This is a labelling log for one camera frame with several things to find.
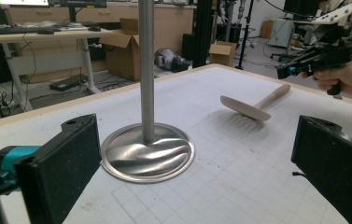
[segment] floor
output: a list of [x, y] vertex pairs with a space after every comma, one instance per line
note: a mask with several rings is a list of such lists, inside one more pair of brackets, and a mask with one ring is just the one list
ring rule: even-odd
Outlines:
[[[277, 78], [276, 67], [280, 65], [278, 57], [273, 54], [283, 54], [286, 52], [284, 48], [277, 48], [269, 46], [266, 43], [268, 39], [263, 38], [249, 38], [246, 42], [245, 54], [243, 61], [241, 63], [243, 70], [248, 72], [253, 72], [256, 74], [261, 74], [267, 77]], [[242, 47], [240, 46], [236, 51], [236, 56], [234, 60], [234, 66], [239, 65], [240, 54]], [[288, 54], [296, 54], [299, 51], [296, 49], [289, 50]], [[163, 71], [157, 67], [154, 70], [154, 76], [171, 76], [173, 73], [169, 71]], [[52, 80], [51, 82], [37, 83], [37, 84], [24, 84], [23, 87], [27, 90], [27, 97], [31, 100], [33, 108], [41, 108], [48, 105], [55, 105], [61, 102], [66, 102], [69, 100], [77, 99], [80, 97], [87, 96], [89, 93], [86, 88], [82, 85], [79, 87], [74, 87], [67, 91], [53, 91], [49, 88], [49, 84], [59, 80]], [[312, 78], [301, 78], [288, 77], [286, 81], [291, 83], [303, 85], [309, 88], [317, 89], [316, 83]], [[133, 84], [134, 82], [127, 79], [116, 77], [109, 74], [107, 71], [99, 72], [94, 74], [95, 85], [101, 91], [110, 91], [116, 88], [120, 88], [126, 85]], [[6, 82], [0, 84], [0, 95], [4, 96], [5, 102], [8, 106], [3, 106], [2, 113], [0, 117], [12, 116], [21, 113], [21, 107], [12, 100], [12, 82]]]

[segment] desk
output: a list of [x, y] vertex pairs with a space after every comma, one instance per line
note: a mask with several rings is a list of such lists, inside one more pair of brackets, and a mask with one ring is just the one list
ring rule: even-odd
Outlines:
[[[155, 82], [155, 121], [186, 132], [196, 157], [181, 175], [138, 185], [92, 177], [64, 223], [336, 223], [346, 221], [290, 161], [300, 115], [326, 119], [352, 136], [352, 100], [291, 85], [264, 123], [224, 107], [227, 95], [254, 105], [283, 81], [210, 64]], [[0, 119], [0, 149], [42, 146], [60, 124], [95, 113], [99, 138], [141, 122], [139, 84]], [[21, 193], [1, 198], [9, 223], [28, 223]]]
[[[56, 32], [54, 35], [0, 35], [0, 43], [3, 46], [7, 64], [19, 95], [21, 109], [23, 111], [33, 109], [26, 96], [26, 92], [21, 86], [21, 81], [19, 79], [19, 76], [21, 75], [51, 72], [85, 65], [88, 73], [88, 90], [92, 93], [100, 92], [94, 86], [93, 82], [91, 56], [89, 54], [87, 38], [107, 36], [110, 33], [111, 31], [102, 29], [101, 32], [69, 31]], [[81, 39], [83, 43], [83, 50], [55, 55], [13, 57], [8, 46], [10, 43], [28, 43], [30, 41], [49, 41], [53, 39]]]

